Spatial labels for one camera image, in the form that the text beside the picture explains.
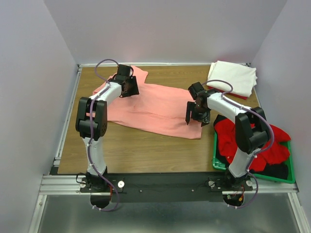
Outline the pink t shirt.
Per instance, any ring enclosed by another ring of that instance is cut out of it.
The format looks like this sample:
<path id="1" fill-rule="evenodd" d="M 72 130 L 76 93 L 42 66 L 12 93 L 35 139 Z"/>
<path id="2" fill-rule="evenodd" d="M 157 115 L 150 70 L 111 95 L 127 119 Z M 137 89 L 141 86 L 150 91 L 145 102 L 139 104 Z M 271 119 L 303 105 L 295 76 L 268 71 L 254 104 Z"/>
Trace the pink t shirt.
<path id="1" fill-rule="evenodd" d="M 148 72 L 133 67 L 139 94 L 116 98 L 107 107 L 107 119 L 114 123 L 151 133 L 186 139 L 200 139 L 201 124 L 186 123 L 187 103 L 193 101 L 187 90 L 145 83 Z"/>

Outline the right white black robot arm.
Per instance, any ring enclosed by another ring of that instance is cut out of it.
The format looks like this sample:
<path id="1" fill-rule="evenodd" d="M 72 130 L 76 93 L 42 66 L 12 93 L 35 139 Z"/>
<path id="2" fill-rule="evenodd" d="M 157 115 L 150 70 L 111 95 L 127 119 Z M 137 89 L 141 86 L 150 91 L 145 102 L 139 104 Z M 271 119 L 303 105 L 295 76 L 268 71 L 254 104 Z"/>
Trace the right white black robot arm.
<path id="1" fill-rule="evenodd" d="M 233 161 L 218 184 L 235 190 L 248 177 L 249 168 L 257 155 L 268 150 L 267 143 L 273 144 L 274 132 L 265 118 L 262 108 L 251 108 L 226 98 L 225 93 L 213 88 L 206 90 L 200 82 L 192 84 L 188 91 L 193 101 L 187 103 L 186 123 L 195 120 L 202 126 L 210 123 L 210 112 L 219 112 L 235 126 L 237 149 Z"/>

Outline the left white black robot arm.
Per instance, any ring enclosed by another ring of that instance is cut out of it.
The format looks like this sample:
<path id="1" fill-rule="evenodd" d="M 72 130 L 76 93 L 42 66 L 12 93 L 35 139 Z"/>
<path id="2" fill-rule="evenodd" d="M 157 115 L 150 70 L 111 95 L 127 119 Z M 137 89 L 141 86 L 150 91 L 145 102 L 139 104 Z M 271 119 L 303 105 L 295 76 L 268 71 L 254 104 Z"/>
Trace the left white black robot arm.
<path id="1" fill-rule="evenodd" d="M 109 78 L 100 90 L 88 98 L 79 99 L 75 129 L 85 144 L 87 173 L 94 176 L 91 186 L 98 192 L 104 191 L 108 185 L 107 178 L 103 177 L 107 168 L 103 143 L 107 130 L 108 106 L 117 98 L 138 94 L 134 68 L 118 65 L 116 74 Z"/>

